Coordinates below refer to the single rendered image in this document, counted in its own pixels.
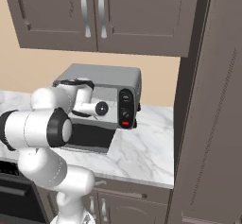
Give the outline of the grey toaster oven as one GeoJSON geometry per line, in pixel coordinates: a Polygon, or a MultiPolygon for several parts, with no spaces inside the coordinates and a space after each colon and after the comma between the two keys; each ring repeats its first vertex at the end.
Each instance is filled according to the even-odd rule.
{"type": "Polygon", "coordinates": [[[74,124],[97,126],[105,129],[133,129],[137,127],[136,113],[141,110],[141,70],[136,67],[73,63],[53,81],[58,86],[62,80],[88,78],[95,85],[92,103],[105,101],[109,110],[104,116],[81,117],[69,113],[74,124]],[[123,93],[131,94],[131,102],[124,103],[123,93]],[[130,111],[130,118],[122,118],[121,111],[130,111]]]}

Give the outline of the brown wall cupboard door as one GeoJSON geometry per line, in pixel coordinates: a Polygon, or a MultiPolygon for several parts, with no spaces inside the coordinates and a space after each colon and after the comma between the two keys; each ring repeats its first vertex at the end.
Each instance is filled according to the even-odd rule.
{"type": "Polygon", "coordinates": [[[22,48],[97,50],[95,0],[87,0],[91,38],[85,37],[80,0],[7,0],[22,48]]]}
{"type": "Polygon", "coordinates": [[[186,57],[198,0],[105,0],[107,38],[101,38],[95,0],[98,50],[186,57]]]}

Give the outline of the dark toaster oven door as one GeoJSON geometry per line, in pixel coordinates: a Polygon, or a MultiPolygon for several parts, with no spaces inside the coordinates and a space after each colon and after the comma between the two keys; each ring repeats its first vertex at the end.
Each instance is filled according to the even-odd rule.
{"type": "Polygon", "coordinates": [[[65,148],[106,154],[109,151],[114,129],[81,124],[72,125],[72,135],[65,148]]]}

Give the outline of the brown drawer front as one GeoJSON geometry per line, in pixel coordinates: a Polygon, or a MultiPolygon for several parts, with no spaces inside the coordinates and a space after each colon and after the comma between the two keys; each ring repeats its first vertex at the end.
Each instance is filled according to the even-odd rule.
{"type": "Polygon", "coordinates": [[[95,182],[106,181],[107,188],[119,191],[133,191],[136,193],[147,194],[147,198],[139,198],[151,202],[167,204],[170,190],[157,184],[141,181],[121,181],[96,177],[95,182]]]}

